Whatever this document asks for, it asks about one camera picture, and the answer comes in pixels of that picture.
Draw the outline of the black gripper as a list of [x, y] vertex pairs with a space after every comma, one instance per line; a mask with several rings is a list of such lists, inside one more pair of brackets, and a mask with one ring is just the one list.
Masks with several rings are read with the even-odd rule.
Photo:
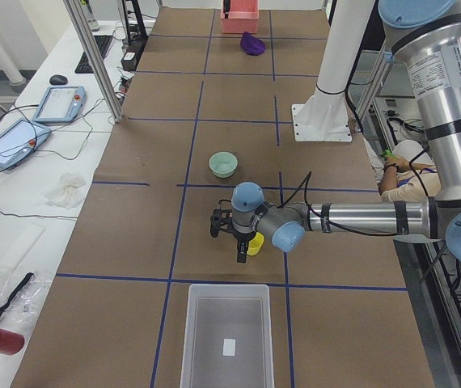
[[245, 264], [247, 262], [247, 243], [252, 241], [256, 236], [255, 231], [239, 231], [234, 226], [230, 226], [232, 235], [236, 238], [237, 242], [237, 262]]

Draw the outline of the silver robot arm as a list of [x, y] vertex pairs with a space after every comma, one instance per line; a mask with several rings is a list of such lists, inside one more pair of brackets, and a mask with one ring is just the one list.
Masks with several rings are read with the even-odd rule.
[[391, 53], [407, 67], [439, 193], [418, 202], [304, 201], [278, 208], [264, 200], [257, 184], [245, 182], [233, 191], [231, 222], [240, 233], [263, 234], [284, 252], [307, 231], [346, 230], [439, 239], [461, 261], [461, 2], [381, 1], [377, 7]]

